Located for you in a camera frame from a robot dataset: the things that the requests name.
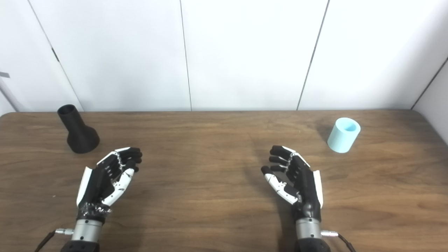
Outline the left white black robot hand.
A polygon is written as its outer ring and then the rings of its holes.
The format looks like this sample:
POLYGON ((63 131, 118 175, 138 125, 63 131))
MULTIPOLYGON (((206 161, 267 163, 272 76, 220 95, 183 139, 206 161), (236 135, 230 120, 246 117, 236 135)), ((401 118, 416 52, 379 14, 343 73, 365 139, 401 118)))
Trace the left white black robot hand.
POLYGON ((85 167, 77 193, 77 220, 105 222, 111 206, 123 195, 142 161, 137 147, 111 151, 94 169, 85 167))

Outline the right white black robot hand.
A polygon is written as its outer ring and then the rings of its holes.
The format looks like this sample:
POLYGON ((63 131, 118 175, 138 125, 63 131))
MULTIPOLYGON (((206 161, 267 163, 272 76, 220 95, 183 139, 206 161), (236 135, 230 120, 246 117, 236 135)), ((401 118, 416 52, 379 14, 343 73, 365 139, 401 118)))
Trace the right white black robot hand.
POLYGON ((269 161, 272 166, 263 166, 264 179, 273 190, 292 206, 294 220, 302 218, 322 221, 322 203, 318 194, 317 173, 308 162, 291 148, 273 145, 269 161))

